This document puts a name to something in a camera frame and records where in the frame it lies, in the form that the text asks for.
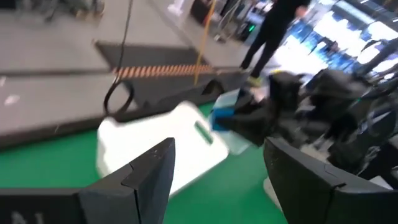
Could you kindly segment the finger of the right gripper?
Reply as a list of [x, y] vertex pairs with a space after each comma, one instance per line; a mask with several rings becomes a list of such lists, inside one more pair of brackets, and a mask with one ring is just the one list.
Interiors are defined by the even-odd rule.
[[232, 131], [257, 146], [264, 144], [275, 128], [276, 120], [266, 108], [248, 111], [234, 111], [232, 108], [214, 110], [214, 123]]
[[241, 88], [238, 92], [238, 98], [234, 104], [235, 109], [243, 108], [265, 108], [270, 107], [268, 88]]

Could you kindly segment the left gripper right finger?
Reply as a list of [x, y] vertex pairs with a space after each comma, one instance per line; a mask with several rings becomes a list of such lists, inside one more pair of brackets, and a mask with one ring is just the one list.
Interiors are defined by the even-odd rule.
[[289, 223], [397, 224], [397, 191], [324, 163], [272, 137], [264, 162]]

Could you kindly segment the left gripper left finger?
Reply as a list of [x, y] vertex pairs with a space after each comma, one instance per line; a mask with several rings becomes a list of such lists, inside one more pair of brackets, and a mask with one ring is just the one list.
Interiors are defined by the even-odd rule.
[[1, 223], [162, 223], [175, 155], [175, 139], [165, 138], [85, 188], [1, 189]]

